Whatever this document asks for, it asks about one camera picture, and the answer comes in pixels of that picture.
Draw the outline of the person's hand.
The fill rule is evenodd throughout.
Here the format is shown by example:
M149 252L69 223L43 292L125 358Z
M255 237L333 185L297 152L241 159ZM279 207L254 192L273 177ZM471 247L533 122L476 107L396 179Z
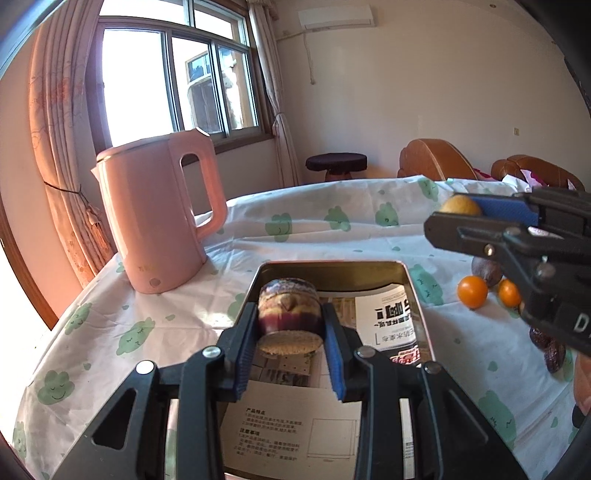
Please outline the person's hand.
M574 370L574 398L584 415L591 409L591 358L579 353Z

